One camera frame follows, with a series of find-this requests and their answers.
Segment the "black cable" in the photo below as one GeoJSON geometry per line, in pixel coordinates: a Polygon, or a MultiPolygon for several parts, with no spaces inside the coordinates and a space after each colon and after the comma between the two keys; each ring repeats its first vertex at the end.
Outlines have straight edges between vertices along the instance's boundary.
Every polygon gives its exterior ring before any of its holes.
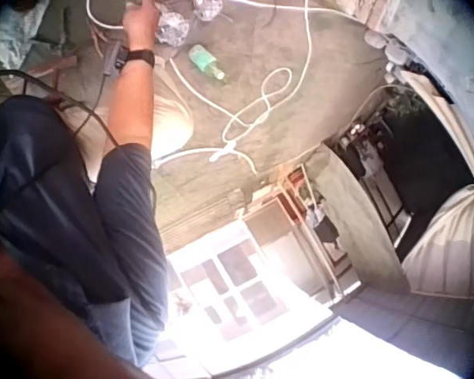
{"type": "MultiPolygon", "coordinates": [[[[20,77],[22,79],[24,79],[25,81],[31,81],[33,84],[37,85],[38,87],[40,87],[41,89],[43,89],[44,91],[52,94],[52,95],[57,95],[59,96],[60,98],[62,98],[63,100],[65,100],[67,103],[70,103],[76,107],[79,107],[80,109],[82,109],[83,111],[87,112],[88,113],[88,117],[85,119],[85,121],[83,122],[83,124],[81,124],[81,126],[79,126],[79,128],[76,130],[76,133],[79,133],[79,131],[86,125],[87,121],[89,120],[90,117],[93,117],[99,124],[100,126],[102,127],[103,131],[107,134],[107,136],[109,137],[109,140],[112,142],[112,144],[115,146],[116,149],[121,149],[121,146],[119,145],[119,143],[116,141],[116,139],[114,138],[114,136],[112,135],[111,131],[107,128],[107,125],[105,125],[105,122],[102,120],[102,118],[97,114],[95,113],[95,111],[91,108],[89,108],[88,106],[86,106],[84,103],[80,102],[80,101],[77,101],[75,100],[74,98],[68,96],[67,94],[63,93],[63,92],[60,92],[58,91],[57,89],[54,89],[52,88],[51,86],[49,86],[48,84],[45,84],[43,81],[41,81],[40,79],[37,79],[36,77],[33,77],[27,73],[24,73],[23,71],[20,71],[18,69],[0,69],[0,77],[5,77],[5,76],[9,76],[9,75],[12,75],[12,76],[15,76],[15,77],[20,77]]],[[[103,85],[105,83],[105,77],[103,77],[103,80],[102,80],[102,84],[100,85],[100,90],[99,90],[99,99],[97,99],[96,101],[96,105],[98,105],[98,102],[100,101],[100,97],[101,97],[101,94],[102,94],[102,91],[103,91],[103,85]]],[[[21,186],[17,191],[16,193],[14,193],[13,195],[14,196],[17,196],[19,193],[21,193],[23,190],[25,190],[26,188],[28,188],[30,185],[32,185],[33,183],[35,183],[37,180],[39,180],[46,172],[48,172],[53,166],[55,166],[57,163],[54,163],[52,165],[50,165],[49,167],[46,167],[44,170],[42,170],[39,174],[35,175],[29,182],[25,183],[23,186],[21,186]]],[[[157,195],[156,195],[156,189],[154,187],[154,185],[151,183],[151,181],[148,181],[148,184],[149,184],[149,187],[152,191],[152,208],[153,208],[153,211],[155,212],[156,211],[156,199],[157,199],[157,195]]],[[[5,208],[6,204],[12,200],[12,197],[13,195],[11,195],[7,201],[4,201],[4,204],[2,204],[2,206],[0,207],[0,212],[5,208]]]]}
{"type": "MultiPolygon", "coordinates": [[[[95,109],[98,107],[98,104],[100,102],[100,99],[102,97],[102,94],[103,94],[103,87],[105,85],[105,80],[107,79],[107,77],[105,75],[102,75],[102,81],[100,83],[100,89],[98,90],[98,95],[96,96],[96,101],[95,101],[95,105],[93,105],[93,109],[92,111],[94,112],[95,109]]],[[[81,126],[79,126],[75,132],[73,132],[73,136],[76,137],[79,132],[86,126],[86,124],[88,123],[89,119],[92,117],[92,115],[90,113],[88,113],[88,116],[86,116],[86,119],[82,122],[81,126]]]]}

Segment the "skin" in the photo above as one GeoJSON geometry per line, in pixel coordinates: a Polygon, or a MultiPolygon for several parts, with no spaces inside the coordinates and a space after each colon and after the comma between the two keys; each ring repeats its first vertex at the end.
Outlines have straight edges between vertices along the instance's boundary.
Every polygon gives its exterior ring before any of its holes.
{"type": "MultiPolygon", "coordinates": [[[[127,8],[123,25],[131,50],[153,50],[158,17],[153,0],[127,8]]],[[[152,114],[152,67],[129,62],[117,80],[109,129],[120,144],[151,148],[152,114]]],[[[30,377],[147,377],[116,359],[1,244],[0,347],[30,377]]]]}

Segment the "person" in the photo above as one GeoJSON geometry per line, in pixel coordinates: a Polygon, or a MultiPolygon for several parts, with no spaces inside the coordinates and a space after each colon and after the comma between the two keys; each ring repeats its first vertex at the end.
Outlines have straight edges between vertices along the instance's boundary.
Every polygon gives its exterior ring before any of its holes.
{"type": "MultiPolygon", "coordinates": [[[[127,8],[130,51],[153,51],[158,18],[153,0],[127,8]]],[[[152,357],[167,321],[152,115],[152,64],[130,60],[108,121],[119,147],[108,142],[91,193],[49,104],[14,96],[0,106],[0,356],[29,377],[137,377],[123,367],[152,357]]]]}

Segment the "green bottle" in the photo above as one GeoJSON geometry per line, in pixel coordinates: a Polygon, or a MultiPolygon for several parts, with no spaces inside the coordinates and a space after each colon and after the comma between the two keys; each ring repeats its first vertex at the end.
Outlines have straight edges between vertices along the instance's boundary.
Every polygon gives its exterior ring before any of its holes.
{"type": "Polygon", "coordinates": [[[224,72],[218,68],[216,58],[202,45],[195,45],[190,49],[190,59],[203,73],[220,81],[224,79],[224,72]]]}

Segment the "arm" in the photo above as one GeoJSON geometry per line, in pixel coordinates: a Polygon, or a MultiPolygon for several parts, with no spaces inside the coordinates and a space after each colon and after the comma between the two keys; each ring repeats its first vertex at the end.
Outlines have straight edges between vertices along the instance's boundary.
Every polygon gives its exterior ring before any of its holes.
{"type": "MultiPolygon", "coordinates": [[[[132,6],[123,19],[130,50],[153,50],[159,11],[153,0],[132,6]]],[[[152,67],[143,61],[127,62],[116,84],[109,114],[109,130],[120,144],[141,144],[151,149],[153,115],[152,67]]],[[[106,152],[113,149],[110,141],[106,152]]]]}

